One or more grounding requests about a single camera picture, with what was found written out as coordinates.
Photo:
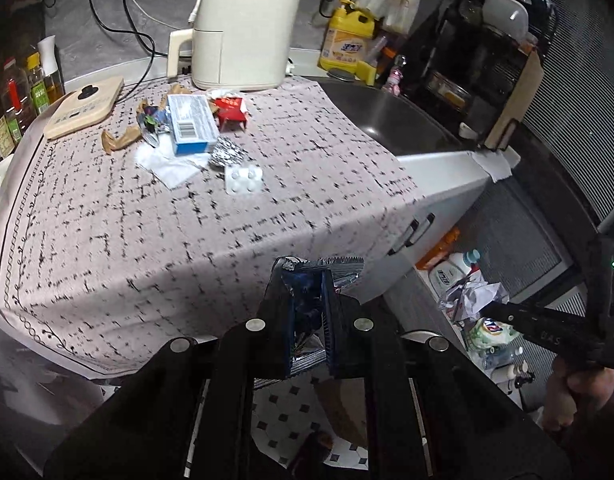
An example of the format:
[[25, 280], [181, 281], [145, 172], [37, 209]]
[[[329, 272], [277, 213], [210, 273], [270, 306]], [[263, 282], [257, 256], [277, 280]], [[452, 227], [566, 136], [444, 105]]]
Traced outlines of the person's right hand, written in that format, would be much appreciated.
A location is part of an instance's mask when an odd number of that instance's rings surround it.
[[583, 370], [557, 356], [546, 383], [542, 428], [559, 431], [577, 418], [592, 416], [604, 408], [613, 393], [613, 368]]

